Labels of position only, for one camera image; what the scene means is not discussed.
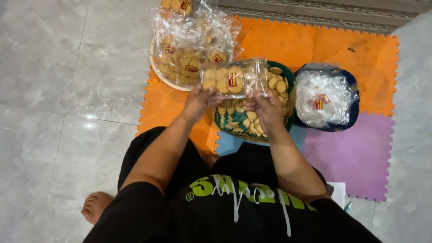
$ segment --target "hand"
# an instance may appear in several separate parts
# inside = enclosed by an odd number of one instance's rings
[[[200,84],[189,92],[180,117],[185,118],[191,124],[195,124],[201,120],[207,108],[218,105],[223,99],[223,96],[216,95],[216,90],[213,87],[203,91]]]
[[[246,104],[248,111],[257,114],[261,128],[266,134],[284,127],[282,102],[271,90],[267,92],[267,96],[266,98],[257,93],[255,95],[256,100]]]

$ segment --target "green woven basket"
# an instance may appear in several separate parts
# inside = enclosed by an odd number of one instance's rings
[[[291,72],[291,70],[280,63],[277,63],[275,61],[268,61],[268,64],[270,67],[278,67],[280,69],[282,69],[282,77],[286,77],[288,80],[288,89],[287,89],[287,93],[288,93],[288,97],[291,99],[293,98],[295,100],[295,76],[294,74]],[[286,130],[289,132],[292,126],[292,122],[294,120],[294,116],[295,116],[295,103],[293,105],[293,112],[289,117],[285,117],[284,122],[285,122],[285,128]],[[261,142],[261,143],[267,143],[268,139],[264,136],[260,136],[258,137],[255,134],[250,134],[248,132],[248,128],[245,127],[243,125],[243,121],[246,120],[248,118],[248,116],[246,115],[245,112],[234,112],[234,114],[231,115],[232,117],[232,121],[233,122],[238,122],[239,123],[239,127],[242,128],[244,131],[243,132],[233,132],[232,128],[225,128],[225,127],[221,127],[221,115],[219,114],[219,112],[217,111],[217,108],[215,107],[215,109],[213,110],[213,116],[214,116],[214,120],[216,125],[220,128],[221,131],[224,131],[226,133],[229,133],[233,136],[236,137],[240,137],[246,140],[250,140],[250,141],[254,141],[254,142]],[[223,118],[223,125],[227,125],[228,124],[228,114],[225,114],[224,118]]]

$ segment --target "orange foam mat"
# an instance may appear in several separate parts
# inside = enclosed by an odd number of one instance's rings
[[[175,90],[161,81],[151,69],[147,80],[147,94],[141,110],[139,134],[157,126],[168,126],[180,114],[184,107],[188,92]],[[217,132],[220,131],[213,122],[213,112],[207,110],[206,115],[192,128],[190,138],[204,152],[216,154]]]
[[[243,23],[238,40],[245,49],[239,58],[266,57],[293,72],[308,62],[340,64],[357,79],[360,113],[393,115],[399,45],[396,36],[236,18]]]

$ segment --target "paper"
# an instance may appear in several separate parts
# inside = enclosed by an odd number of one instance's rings
[[[331,198],[335,201],[341,208],[345,208],[345,182],[327,182],[334,187],[333,194]]]

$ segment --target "black shirt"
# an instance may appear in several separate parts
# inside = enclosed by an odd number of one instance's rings
[[[330,199],[308,205],[280,189],[210,175],[185,187],[170,202],[152,184],[128,185],[84,242],[380,240]]]

